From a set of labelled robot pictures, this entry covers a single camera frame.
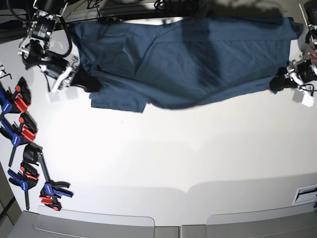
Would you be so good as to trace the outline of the robot arm on right side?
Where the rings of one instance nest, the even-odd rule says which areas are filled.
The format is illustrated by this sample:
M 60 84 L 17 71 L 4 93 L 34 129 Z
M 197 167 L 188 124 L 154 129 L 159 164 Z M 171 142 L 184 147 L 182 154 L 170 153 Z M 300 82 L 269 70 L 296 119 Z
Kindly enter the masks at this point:
M 44 75 L 55 79 L 52 92 L 70 86 L 80 87 L 88 93 L 98 92 L 101 89 L 100 82 L 80 65 L 79 57 L 73 55 L 67 59 L 72 51 L 70 31 L 62 17 L 67 5 L 66 0 L 34 1 L 35 13 L 18 53 L 26 69 L 39 66 Z M 63 54 L 50 50 L 50 40 L 58 20 L 68 42 L 68 49 Z

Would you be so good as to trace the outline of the robot arm on left side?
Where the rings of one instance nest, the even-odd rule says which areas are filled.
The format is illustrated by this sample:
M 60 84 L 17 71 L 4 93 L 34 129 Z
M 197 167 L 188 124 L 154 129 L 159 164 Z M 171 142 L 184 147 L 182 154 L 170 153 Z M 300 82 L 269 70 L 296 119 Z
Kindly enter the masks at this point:
M 307 56 L 300 60 L 292 60 L 286 67 L 281 68 L 270 82 L 272 92 L 282 91 L 285 88 L 297 89 L 305 95 L 313 96 L 317 88 L 312 84 L 317 80 L 317 2 L 310 0 L 299 5 L 305 26 L 305 45 L 311 49 Z

